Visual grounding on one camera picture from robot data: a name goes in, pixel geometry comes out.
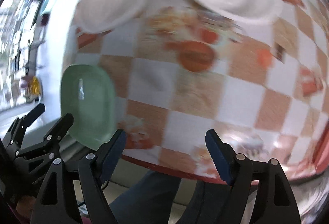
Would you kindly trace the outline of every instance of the yellow object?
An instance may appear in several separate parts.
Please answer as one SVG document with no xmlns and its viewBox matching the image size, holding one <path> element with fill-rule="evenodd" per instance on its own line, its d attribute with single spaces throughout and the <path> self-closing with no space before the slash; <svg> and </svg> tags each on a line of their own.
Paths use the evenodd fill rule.
<svg viewBox="0 0 329 224">
<path fill-rule="evenodd" d="M 36 77 L 33 77 L 30 86 L 29 86 L 29 91 L 31 94 L 40 96 L 41 95 L 41 86 L 39 83 L 39 80 Z"/>
</svg>

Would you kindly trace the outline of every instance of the cable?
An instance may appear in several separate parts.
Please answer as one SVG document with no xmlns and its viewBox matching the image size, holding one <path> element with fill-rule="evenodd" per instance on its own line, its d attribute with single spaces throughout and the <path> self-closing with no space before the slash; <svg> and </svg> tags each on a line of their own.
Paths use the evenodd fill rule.
<svg viewBox="0 0 329 224">
<path fill-rule="evenodd" d="M 109 185 L 109 183 L 110 183 L 110 181 L 108 180 L 108 181 L 106 182 L 105 186 L 102 188 L 102 191 L 104 191 L 104 190 L 107 188 L 107 186 Z M 80 206 L 83 206 L 85 203 L 86 203 L 85 201 L 79 203 L 79 204 L 78 204 L 78 208 L 79 208 Z"/>
</svg>

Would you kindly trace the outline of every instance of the screw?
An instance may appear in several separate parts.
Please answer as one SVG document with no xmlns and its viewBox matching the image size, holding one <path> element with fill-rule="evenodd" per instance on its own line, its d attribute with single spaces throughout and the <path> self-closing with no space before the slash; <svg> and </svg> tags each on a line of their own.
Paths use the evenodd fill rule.
<svg viewBox="0 0 329 224">
<path fill-rule="evenodd" d="M 87 158 L 88 160 L 91 160 L 91 159 L 94 159 L 94 158 L 95 158 L 95 155 L 94 155 L 94 154 L 87 154 L 87 155 L 86 155 L 86 158 Z"/>
<path fill-rule="evenodd" d="M 272 165 L 278 165 L 279 161 L 277 161 L 277 159 L 271 159 L 271 164 Z"/>
<path fill-rule="evenodd" d="M 244 160 L 246 157 L 244 156 L 244 154 L 237 154 L 236 158 L 239 160 Z"/>
<path fill-rule="evenodd" d="M 56 158 L 54 161 L 53 161 L 54 165 L 58 165 L 61 163 L 61 159 L 60 158 Z"/>
</svg>

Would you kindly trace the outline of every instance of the blue gripper pad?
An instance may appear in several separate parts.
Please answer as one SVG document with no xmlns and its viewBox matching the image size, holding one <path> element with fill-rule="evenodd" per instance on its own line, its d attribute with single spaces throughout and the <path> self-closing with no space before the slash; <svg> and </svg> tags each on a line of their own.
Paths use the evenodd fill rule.
<svg viewBox="0 0 329 224">
<path fill-rule="evenodd" d="M 99 180 L 103 184 L 109 180 L 113 174 L 116 164 L 118 163 L 121 154 L 126 146 L 127 135 L 123 130 L 117 130 L 108 143 L 113 142 L 112 147 L 108 151 L 102 164 L 102 171 L 99 176 Z"/>
<path fill-rule="evenodd" d="M 225 144 L 221 141 L 215 130 L 211 129 L 207 131 L 206 146 L 211 155 L 211 158 L 213 159 L 220 178 L 229 186 L 232 186 L 235 180 L 231 173 L 231 168 L 235 162 L 232 154 L 235 152 L 230 145 L 228 146 L 231 149 L 227 148 L 226 145 L 228 144 Z"/>
</svg>

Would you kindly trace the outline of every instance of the red table edge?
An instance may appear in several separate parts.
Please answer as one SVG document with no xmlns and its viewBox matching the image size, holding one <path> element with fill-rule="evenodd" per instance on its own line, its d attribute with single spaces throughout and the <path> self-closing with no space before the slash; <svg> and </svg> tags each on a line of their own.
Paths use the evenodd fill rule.
<svg viewBox="0 0 329 224">
<path fill-rule="evenodd" d="M 329 121 L 316 144 L 313 153 L 313 163 L 315 165 L 316 174 L 322 173 L 329 164 Z"/>
<path fill-rule="evenodd" d="M 185 178 L 185 179 L 190 179 L 190 180 L 201 180 L 204 182 L 208 183 L 215 183 L 215 184 L 226 184 L 221 179 L 218 178 L 209 178 L 209 177 L 204 177 L 204 176 L 198 176 L 192 173 L 187 173 L 183 172 L 180 170 L 168 168 L 168 167 L 163 167 L 160 165 L 148 163 L 146 161 L 138 160 L 135 158 L 132 158 L 127 155 L 122 155 L 122 159 L 134 163 L 136 165 L 152 169 L 154 171 L 164 173 L 167 175 L 171 175 L 174 177 L 179 177 L 179 178 Z M 322 133 L 322 136 L 320 137 L 318 143 L 316 144 L 313 156 L 312 156 L 312 161 L 315 166 L 315 174 L 320 174 L 322 173 L 328 166 L 329 164 L 329 121 L 327 122 L 327 125 L 324 129 L 324 132 Z M 305 178 L 305 176 L 301 176 L 298 178 L 293 178 L 292 180 L 296 179 L 301 179 Z M 253 181 L 252 185 L 258 184 L 258 181 Z"/>
<path fill-rule="evenodd" d="M 186 173 L 186 172 L 183 172 L 183 171 L 180 171 L 180 170 L 175 170 L 175 169 L 172 169 L 172 168 L 151 164 L 151 163 L 148 163 L 148 162 L 145 162 L 145 161 L 142 161 L 142 160 L 132 158 L 130 156 L 126 156 L 126 155 L 122 155 L 121 158 L 128 161 L 128 162 L 134 163 L 136 165 L 140 165 L 142 167 L 152 169 L 154 171 L 164 173 L 164 174 L 174 176 L 174 177 L 190 179 L 190 180 L 202 180 L 202 181 L 208 182 L 208 183 L 226 184 L 225 181 L 222 181 L 220 179 L 207 178 L 207 177 L 198 176 L 198 175 L 195 175 L 195 174 L 192 174 L 192 173 Z"/>
</svg>

